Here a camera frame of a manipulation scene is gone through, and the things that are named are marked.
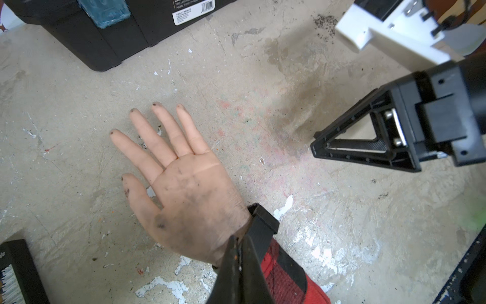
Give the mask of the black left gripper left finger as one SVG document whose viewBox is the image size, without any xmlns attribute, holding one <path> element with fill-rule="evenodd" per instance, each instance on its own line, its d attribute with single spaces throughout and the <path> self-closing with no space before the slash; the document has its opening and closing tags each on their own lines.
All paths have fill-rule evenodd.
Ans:
<svg viewBox="0 0 486 304">
<path fill-rule="evenodd" d="M 218 276 L 207 304 L 237 304 L 240 295 L 240 249 L 235 236 L 229 238 Z"/>
</svg>

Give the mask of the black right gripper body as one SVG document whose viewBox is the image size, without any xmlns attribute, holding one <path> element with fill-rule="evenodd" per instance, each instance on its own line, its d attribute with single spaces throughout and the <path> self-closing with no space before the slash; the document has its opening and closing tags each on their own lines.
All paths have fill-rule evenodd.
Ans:
<svg viewBox="0 0 486 304">
<path fill-rule="evenodd" d="M 397 79 L 391 93 L 412 166 L 485 162 L 485 54 Z"/>
</svg>

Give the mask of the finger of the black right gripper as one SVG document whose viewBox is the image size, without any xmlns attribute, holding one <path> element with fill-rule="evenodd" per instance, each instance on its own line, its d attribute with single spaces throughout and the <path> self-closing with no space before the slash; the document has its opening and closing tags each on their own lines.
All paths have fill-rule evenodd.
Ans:
<svg viewBox="0 0 486 304">
<path fill-rule="evenodd" d="M 397 88 L 375 89 L 311 143 L 315 158 L 420 172 L 411 123 Z"/>
</svg>

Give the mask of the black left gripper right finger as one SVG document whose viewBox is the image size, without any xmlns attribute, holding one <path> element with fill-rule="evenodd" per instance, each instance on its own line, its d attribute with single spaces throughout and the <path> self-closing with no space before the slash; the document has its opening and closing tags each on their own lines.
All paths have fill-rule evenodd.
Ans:
<svg viewBox="0 0 486 304">
<path fill-rule="evenodd" d="M 242 239 L 240 268 L 240 303 L 274 303 L 249 236 Z"/>
</svg>

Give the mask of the black digital wrist watch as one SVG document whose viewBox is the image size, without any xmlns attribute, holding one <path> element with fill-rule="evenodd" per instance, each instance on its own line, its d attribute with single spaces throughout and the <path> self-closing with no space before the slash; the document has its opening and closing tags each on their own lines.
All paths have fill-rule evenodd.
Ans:
<svg viewBox="0 0 486 304">
<path fill-rule="evenodd" d="M 273 270 L 279 256 L 278 245 L 273 239 L 279 222 L 260 204 L 246 207 L 238 203 L 218 207 L 211 215 L 210 224 L 207 262 L 219 267 L 230 237 L 234 236 L 240 242 L 244 236 L 249 236 L 262 271 Z"/>
</svg>

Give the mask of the red plaid sleeve forearm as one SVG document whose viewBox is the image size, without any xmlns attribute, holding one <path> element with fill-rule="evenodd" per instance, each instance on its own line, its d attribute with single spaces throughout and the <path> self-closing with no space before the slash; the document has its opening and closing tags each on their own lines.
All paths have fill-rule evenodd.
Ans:
<svg viewBox="0 0 486 304">
<path fill-rule="evenodd" d="M 261 262 L 261 270 L 270 294 L 277 304 L 330 304 L 326 293 L 310 279 L 275 239 L 271 240 Z"/>
</svg>

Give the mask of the pale mannequin hand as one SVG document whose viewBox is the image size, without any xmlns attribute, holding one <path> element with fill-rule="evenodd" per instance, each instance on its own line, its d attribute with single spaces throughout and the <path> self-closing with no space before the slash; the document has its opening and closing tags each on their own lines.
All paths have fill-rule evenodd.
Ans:
<svg viewBox="0 0 486 304">
<path fill-rule="evenodd" d="M 124 174 L 130 208 L 155 242 L 219 267 L 230 237 L 241 237 L 248 230 L 249 210 L 188 111 L 178 105 L 176 115 L 171 115 L 160 103 L 154 103 L 152 110 L 168 139 L 159 136 L 137 109 L 129 117 L 144 146 L 117 129 L 110 134 L 156 195 L 150 198 L 138 178 Z"/>
</svg>

